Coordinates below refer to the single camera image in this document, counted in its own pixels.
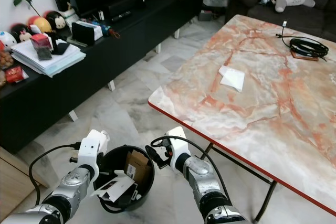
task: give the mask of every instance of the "sofa cushion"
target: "sofa cushion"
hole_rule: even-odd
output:
[[[329,12],[336,12],[336,0],[329,0],[325,9]]]
[[[336,13],[325,13],[322,38],[336,42]]]
[[[324,12],[306,6],[288,6],[283,13],[277,13],[274,7],[256,5],[247,12],[247,16],[282,25],[287,21],[287,27],[303,33],[320,37],[324,24]]]

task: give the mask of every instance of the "gray sofa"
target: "gray sofa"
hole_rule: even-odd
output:
[[[226,22],[236,14],[281,25],[336,42],[336,0],[315,0],[314,8],[286,7],[277,13],[274,7],[258,4],[260,0],[232,0],[226,12]]]

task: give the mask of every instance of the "black plush toy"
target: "black plush toy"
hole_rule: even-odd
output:
[[[45,18],[48,20],[53,30],[61,30],[66,26],[65,20],[62,15],[54,10],[46,12]]]
[[[10,34],[18,43],[29,40],[33,34],[29,27],[22,23],[14,24],[10,30]]]

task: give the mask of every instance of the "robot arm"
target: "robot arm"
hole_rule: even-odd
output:
[[[185,138],[181,127],[169,131],[167,135]],[[77,167],[61,180],[60,185],[41,204],[24,213],[10,215],[2,224],[66,223],[86,197],[90,183],[99,176],[97,160],[106,153],[109,139],[106,132],[92,130],[81,142],[78,159],[70,159],[77,163]],[[149,156],[160,169],[170,165],[174,172],[183,173],[188,180],[205,224],[249,224],[222,193],[212,165],[191,156],[186,142],[172,137],[152,143],[152,146],[166,148],[168,159],[164,161],[155,149],[146,146]]]
[[[64,224],[71,219],[86,197],[90,183],[99,175],[97,158],[107,151],[110,140],[105,131],[92,130],[80,145],[77,167],[61,180],[60,185],[40,204],[20,214],[13,214],[2,224]]]
[[[185,138],[182,127],[168,131],[166,135]],[[174,172],[181,172],[188,180],[205,224],[227,222],[249,224],[222,193],[212,165],[198,157],[191,156],[186,142],[171,137],[152,142],[151,145],[153,147],[166,148],[165,155],[168,159],[164,161],[155,149],[146,146],[147,153],[158,164],[160,169],[170,165]]]

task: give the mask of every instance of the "white napkin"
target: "white napkin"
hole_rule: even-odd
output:
[[[243,90],[245,73],[239,70],[221,66],[219,73],[223,76],[221,84],[234,87],[238,92]]]

